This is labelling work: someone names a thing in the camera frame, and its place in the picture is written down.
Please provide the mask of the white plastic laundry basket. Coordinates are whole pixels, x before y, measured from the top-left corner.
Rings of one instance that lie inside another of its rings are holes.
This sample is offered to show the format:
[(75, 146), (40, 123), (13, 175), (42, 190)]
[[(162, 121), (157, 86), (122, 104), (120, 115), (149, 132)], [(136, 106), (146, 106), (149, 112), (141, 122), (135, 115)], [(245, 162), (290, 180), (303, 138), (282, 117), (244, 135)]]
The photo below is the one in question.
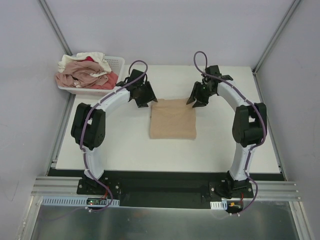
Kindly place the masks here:
[(63, 55), (55, 75), (61, 90), (75, 95), (103, 96), (121, 80), (125, 60), (102, 52), (80, 52)]

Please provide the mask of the beige t shirt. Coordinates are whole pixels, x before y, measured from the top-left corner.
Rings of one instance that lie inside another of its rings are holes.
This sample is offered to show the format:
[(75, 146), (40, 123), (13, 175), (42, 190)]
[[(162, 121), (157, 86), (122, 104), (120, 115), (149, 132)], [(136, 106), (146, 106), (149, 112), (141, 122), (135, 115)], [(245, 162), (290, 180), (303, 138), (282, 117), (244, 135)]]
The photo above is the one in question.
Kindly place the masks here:
[(186, 99), (159, 99), (151, 106), (149, 136), (157, 140), (194, 140), (196, 110)]

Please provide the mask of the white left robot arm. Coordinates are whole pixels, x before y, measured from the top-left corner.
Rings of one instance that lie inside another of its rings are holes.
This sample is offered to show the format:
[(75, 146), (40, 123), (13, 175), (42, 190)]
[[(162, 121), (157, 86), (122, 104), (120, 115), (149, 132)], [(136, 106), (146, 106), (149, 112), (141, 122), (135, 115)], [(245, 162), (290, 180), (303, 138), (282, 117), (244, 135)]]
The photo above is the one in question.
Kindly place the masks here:
[(70, 134), (84, 155), (84, 174), (91, 179), (88, 188), (96, 195), (102, 194), (106, 188), (105, 181), (100, 179), (104, 173), (101, 145), (106, 136), (106, 119), (131, 100), (138, 108), (147, 108), (150, 102), (158, 101), (146, 72), (133, 69), (97, 103), (80, 103), (76, 108)]

